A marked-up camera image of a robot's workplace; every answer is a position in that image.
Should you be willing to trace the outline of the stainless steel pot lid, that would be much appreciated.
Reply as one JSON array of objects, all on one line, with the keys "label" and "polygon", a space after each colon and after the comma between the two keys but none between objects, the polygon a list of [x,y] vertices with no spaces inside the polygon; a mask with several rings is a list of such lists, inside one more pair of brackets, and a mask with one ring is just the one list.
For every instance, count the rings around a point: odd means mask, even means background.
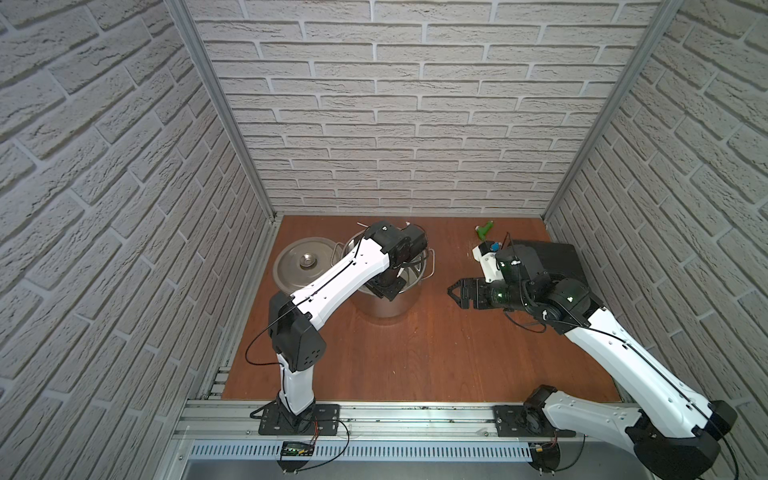
[{"label": "stainless steel pot lid", "polygon": [[305,237],[277,256],[272,276],[280,291],[291,294],[320,278],[335,262],[337,245],[324,237]]}]

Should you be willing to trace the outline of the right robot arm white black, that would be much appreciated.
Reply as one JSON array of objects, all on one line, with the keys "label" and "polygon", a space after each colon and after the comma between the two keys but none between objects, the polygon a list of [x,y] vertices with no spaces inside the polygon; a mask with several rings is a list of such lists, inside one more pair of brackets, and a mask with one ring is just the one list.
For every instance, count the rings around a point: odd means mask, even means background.
[{"label": "right robot arm white black", "polygon": [[632,453],[659,479],[698,479],[726,446],[738,415],[677,378],[576,278],[549,272],[528,245],[483,242],[473,250],[483,274],[448,295],[462,309],[524,311],[596,360],[635,400],[617,407],[541,385],[525,400],[525,420],[593,437]]}]

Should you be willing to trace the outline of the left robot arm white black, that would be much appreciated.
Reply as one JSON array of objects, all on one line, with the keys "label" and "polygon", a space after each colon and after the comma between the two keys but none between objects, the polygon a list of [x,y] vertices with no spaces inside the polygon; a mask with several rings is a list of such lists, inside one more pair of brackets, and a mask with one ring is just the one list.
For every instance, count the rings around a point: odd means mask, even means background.
[{"label": "left robot arm white black", "polygon": [[379,221],[319,279],[270,299],[266,331],[280,368],[277,405],[288,419],[310,420],[313,369],[327,347],[320,335],[327,320],[362,287],[379,299],[394,301],[406,285],[401,272],[416,264],[427,244],[427,234],[418,225],[398,228]]}]

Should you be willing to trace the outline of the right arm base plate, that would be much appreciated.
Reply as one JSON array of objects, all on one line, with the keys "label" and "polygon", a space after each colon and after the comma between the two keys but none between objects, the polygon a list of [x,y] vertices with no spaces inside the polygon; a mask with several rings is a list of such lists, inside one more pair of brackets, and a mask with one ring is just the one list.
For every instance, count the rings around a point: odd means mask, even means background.
[{"label": "right arm base plate", "polygon": [[556,429],[542,411],[524,405],[494,405],[494,425],[498,437],[573,438],[571,430]]}]

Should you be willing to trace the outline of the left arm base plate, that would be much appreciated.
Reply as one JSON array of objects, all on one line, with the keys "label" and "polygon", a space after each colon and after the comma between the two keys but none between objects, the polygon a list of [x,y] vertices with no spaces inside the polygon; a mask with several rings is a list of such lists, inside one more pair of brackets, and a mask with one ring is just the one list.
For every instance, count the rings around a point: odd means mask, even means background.
[{"label": "left arm base plate", "polygon": [[313,403],[300,414],[291,413],[273,400],[250,413],[259,422],[262,436],[335,436],[339,427],[339,404]]}]

